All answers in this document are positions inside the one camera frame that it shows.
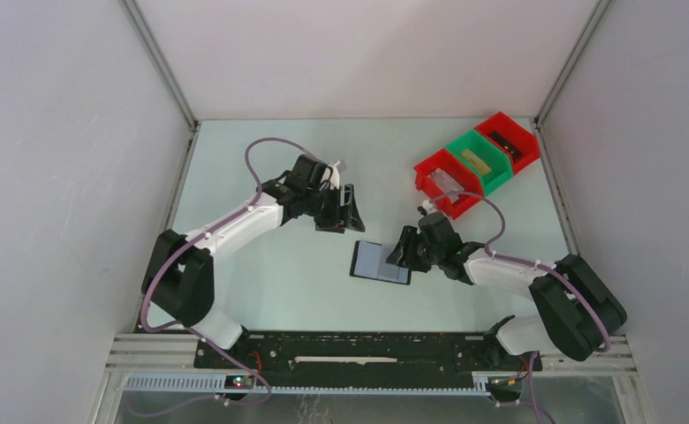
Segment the black leather card holder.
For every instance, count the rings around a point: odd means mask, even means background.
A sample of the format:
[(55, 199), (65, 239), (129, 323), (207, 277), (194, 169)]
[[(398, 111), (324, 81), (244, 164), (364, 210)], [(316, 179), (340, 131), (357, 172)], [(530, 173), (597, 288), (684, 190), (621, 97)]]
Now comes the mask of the black leather card holder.
[(358, 240), (354, 244), (349, 276), (407, 286), (412, 271), (387, 262), (395, 246)]

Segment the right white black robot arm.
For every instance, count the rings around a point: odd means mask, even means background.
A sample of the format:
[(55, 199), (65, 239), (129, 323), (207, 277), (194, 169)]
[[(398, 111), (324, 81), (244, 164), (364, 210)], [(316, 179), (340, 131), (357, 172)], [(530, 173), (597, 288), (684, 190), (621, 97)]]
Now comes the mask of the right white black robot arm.
[(485, 361), (506, 369), (519, 355), (559, 353), (587, 360), (606, 349), (627, 321), (623, 305), (579, 255), (558, 261), (508, 259), (484, 244), (463, 241), (442, 213), (406, 225), (385, 261), (412, 272), (439, 268), (450, 280), (510, 292), (534, 303), (535, 313), (509, 315), (488, 330)]

